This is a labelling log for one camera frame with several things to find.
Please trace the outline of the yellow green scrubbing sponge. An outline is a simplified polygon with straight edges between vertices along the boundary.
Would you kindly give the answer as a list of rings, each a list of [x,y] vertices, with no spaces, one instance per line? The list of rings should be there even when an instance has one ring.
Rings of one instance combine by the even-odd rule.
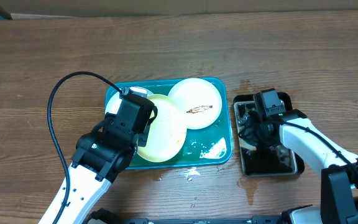
[[[246,141],[244,139],[239,139],[239,147],[241,149],[256,151],[257,150],[256,146],[257,146],[257,143],[254,141]]]

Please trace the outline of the pale yellow plate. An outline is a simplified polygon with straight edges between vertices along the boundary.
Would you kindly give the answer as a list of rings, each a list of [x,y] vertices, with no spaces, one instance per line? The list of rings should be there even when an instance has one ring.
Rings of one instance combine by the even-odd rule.
[[[165,162],[179,153],[184,145],[187,125],[184,112],[166,95],[147,97],[157,107],[157,117],[150,125],[147,143],[137,154],[149,162]]]

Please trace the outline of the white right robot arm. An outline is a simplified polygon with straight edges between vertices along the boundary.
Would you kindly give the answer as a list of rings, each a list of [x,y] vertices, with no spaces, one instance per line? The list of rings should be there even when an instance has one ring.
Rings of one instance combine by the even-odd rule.
[[[321,179],[320,204],[287,211],[288,223],[358,223],[358,155],[320,132],[308,118],[251,124],[259,145],[275,139],[298,154]]]

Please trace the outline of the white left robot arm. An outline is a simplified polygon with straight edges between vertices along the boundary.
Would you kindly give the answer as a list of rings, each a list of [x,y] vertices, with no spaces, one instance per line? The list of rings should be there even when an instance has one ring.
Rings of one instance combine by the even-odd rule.
[[[119,110],[106,114],[76,144],[71,164],[41,223],[82,223],[120,172],[147,142],[157,107],[133,93],[123,95]]]

